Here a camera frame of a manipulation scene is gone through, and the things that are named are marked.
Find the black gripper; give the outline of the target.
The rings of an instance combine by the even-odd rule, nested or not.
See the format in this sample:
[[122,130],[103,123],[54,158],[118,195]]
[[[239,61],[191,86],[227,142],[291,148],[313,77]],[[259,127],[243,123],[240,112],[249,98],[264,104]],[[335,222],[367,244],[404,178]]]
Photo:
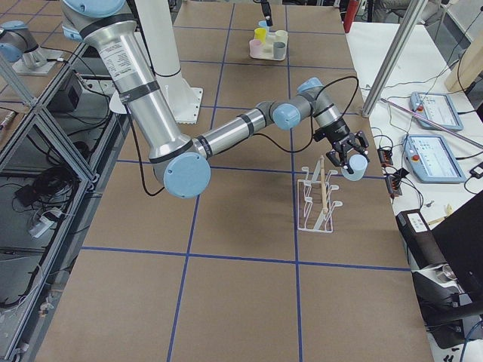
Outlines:
[[360,155],[368,155],[368,139],[360,130],[351,138],[351,132],[346,124],[329,124],[320,127],[313,135],[313,139],[319,142],[326,138],[334,150],[326,153],[326,157],[335,167],[347,168],[347,153],[339,152],[343,149],[350,151],[355,149]]

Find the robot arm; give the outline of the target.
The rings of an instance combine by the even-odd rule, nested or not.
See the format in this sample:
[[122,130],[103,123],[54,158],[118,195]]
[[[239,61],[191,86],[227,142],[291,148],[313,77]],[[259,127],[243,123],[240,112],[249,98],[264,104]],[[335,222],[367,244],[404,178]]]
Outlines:
[[331,163],[349,180],[357,181],[364,175],[369,162],[368,140],[363,131],[350,131],[318,78],[301,84],[292,99],[261,102],[227,124],[192,138],[177,126],[135,39],[136,21],[126,2],[63,1],[61,8],[69,33],[99,53],[121,103],[150,146],[155,177],[171,195],[200,195],[211,179],[209,158],[271,124],[290,130],[308,117],[319,125],[313,139],[330,143],[326,156]]

